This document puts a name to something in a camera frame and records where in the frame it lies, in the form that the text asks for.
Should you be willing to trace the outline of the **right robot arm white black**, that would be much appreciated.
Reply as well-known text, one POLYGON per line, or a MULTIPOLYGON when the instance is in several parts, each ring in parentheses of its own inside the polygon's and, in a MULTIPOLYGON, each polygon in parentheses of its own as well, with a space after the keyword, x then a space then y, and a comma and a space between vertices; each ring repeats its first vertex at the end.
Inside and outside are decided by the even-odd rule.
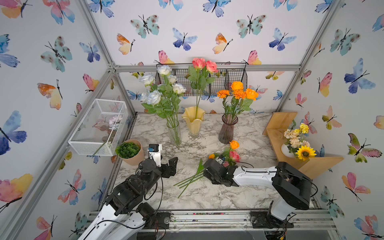
POLYGON ((292 228, 289 215, 295 210, 310 208, 313 181, 286 162, 264 169, 227 166, 209 159, 204 163, 204 177, 214 185, 226 187, 257 186, 275 189, 279 197, 267 211, 251 212, 254 229, 292 228))

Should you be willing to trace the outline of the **pink artificial rose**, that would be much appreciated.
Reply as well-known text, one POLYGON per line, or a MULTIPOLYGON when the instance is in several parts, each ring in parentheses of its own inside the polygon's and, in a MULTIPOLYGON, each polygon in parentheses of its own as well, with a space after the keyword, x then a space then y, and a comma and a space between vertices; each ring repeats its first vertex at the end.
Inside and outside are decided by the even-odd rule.
POLYGON ((217 64, 215 62, 206 61, 204 64, 200 80, 201 90, 204 90, 208 84, 212 84, 215 81, 214 74, 218 72, 217 64))

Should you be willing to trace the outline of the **orange flower front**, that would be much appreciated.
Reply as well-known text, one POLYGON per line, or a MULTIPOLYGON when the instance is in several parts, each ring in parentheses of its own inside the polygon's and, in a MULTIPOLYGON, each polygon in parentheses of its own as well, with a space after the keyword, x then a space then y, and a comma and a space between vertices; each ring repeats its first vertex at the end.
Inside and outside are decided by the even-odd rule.
POLYGON ((246 99, 247 98, 247 94, 243 90, 234 90, 233 91, 233 96, 234 96, 234 98, 236 98, 238 100, 239 99, 246 99))

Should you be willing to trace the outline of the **orange artificial flower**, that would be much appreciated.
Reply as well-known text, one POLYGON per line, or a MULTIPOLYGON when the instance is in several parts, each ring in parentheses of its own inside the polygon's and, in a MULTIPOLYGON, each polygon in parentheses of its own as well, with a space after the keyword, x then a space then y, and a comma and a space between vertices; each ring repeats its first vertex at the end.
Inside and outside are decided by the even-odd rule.
POLYGON ((250 111, 251 104, 259 97, 259 93, 252 89, 246 89, 242 93, 239 113, 250 111))

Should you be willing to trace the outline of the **small orange marigold flower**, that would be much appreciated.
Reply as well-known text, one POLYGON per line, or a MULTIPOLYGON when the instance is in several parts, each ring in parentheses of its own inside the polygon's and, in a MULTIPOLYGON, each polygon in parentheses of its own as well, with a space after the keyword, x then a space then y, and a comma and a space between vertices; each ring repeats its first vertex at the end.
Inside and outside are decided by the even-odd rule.
POLYGON ((231 110, 231 107, 228 105, 228 101, 227 101, 227 98, 229 95, 230 95, 229 90, 220 90, 217 92, 218 98, 223 100, 223 108, 224 108, 225 118, 228 117, 228 115, 230 114, 230 110, 231 110))

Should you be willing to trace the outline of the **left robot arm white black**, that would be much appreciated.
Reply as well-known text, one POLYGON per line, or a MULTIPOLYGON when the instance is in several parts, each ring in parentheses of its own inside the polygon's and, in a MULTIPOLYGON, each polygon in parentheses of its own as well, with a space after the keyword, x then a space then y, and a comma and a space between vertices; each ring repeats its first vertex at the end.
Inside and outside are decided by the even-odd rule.
POLYGON ((158 167, 152 158, 140 162, 136 173, 117 185, 93 222, 79 237, 80 240, 127 240, 144 228, 166 229, 164 217, 145 196, 163 177, 176 174, 178 158, 158 167))

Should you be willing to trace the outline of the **white rose stem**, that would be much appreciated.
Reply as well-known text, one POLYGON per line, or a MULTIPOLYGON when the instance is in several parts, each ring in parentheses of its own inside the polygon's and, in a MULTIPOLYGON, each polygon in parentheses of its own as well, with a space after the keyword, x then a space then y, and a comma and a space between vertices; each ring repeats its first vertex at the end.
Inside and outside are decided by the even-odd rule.
POLYGON ((152 74, 147 74, 139 78, 139 82, 144 84, 145 87, 150 87, 155 83, 155 77, 152 74))
POLYGON ((171 85, 173 85, 173 84, 175 84, 176 82, 177 82, 177 77, 176 76, 174 76, 174 75, 169 75, 168 76, 168 81, 169 81, 169 83, 171 84, 171 85))
POLYGON ((182 84, 174 84, 172 88, 173 92, 177 95, 181 95, 186 92, 186 88, 182 84))
POLYGON ((157 67, 157 71, 158 71, 158 73, 159 73, 160 75, 162 75, 162 76, 168 76, 168 75, 171 74, 172 69, 171 69, 171 67, 168 66, 168 65, 161 65, 161 66, 158 66, 158 67, 157 67))
POLYGON ((158 90, 154 90, 153 92, 144 92, 140 97, 140 102, 148 104, 148 105, 157 105, 161 101, 161 93, 158 90))

